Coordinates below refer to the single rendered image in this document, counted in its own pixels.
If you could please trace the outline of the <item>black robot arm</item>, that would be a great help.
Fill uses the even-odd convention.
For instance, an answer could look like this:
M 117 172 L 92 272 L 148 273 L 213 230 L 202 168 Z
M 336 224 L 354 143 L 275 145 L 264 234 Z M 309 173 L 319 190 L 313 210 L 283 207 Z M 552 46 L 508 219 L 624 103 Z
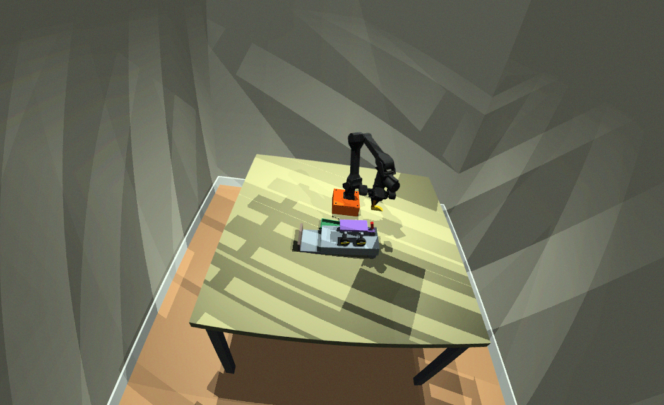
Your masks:
M 396 174 L 394 160 L 387 153 L 384 153 L 384 151 L 373 139 L 371 133 L 350 133 L 348 137 L 348 143 L 351 148 L 351 162 L 350 174 L 347 177 L 347 181 L 343 183 L 343 188 L 345 189 L 345 192 L 343 192 L 344 199 L 355 200 L 355 189 L 358 189 L 359 185 L 362 184 L 362 177 L 359 175 L 359 168 L 360 148 L 364 143 L 376 159 L 376 182 L 383 184 L 391 192 L 396 192 L 399 189 L 399 180 L 393 177 L 393 175 Z M 390 169 L 391 171 L 388 172 L 387 170 Z M 372 188 L 372 192 L 374 194 L 375 201 L 382 201 L 383 199 L 387 199 L 389 196 L 389 192 L 384 191 L 384 187 L 378 187 L 377 185 Z

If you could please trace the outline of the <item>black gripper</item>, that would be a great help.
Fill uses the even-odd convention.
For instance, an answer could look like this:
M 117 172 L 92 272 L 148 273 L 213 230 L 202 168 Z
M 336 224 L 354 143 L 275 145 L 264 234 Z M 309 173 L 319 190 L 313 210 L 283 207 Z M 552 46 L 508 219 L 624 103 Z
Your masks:
M 378 187 L 384 187 L 384 188 L 385 188 L 385 186 L 384 186 L 383 184 L 380 184 L 380 183 L 376 182 L 376 180 L 374 179 L 374 185 L 373 185 L 373 187 L 374 187 L 375 185 L 377 185 Z M 394 199 L 394 200 L 396 199 L 396 192 L 391 192 L 389 189 L 387 189 L 386 192 L 389 192 L 389 196 L 388 196 L 389 199 Z M 368 193 L 369 197 L 371 197 L 371 203 L 372 203 L 372 205 L 373 205 L 373 202 L 374 202 L 374 194 L 373 194 L 373 192 L 372 192 L 372 189 L 371 189 L 371 188 L 367 188 L 367 185 L 362 185 L 362 184 L 360 184 L 360 185 L 359 185 L 359 194 L 360 194 L 361 196 L 366 196 L 367 193 Z

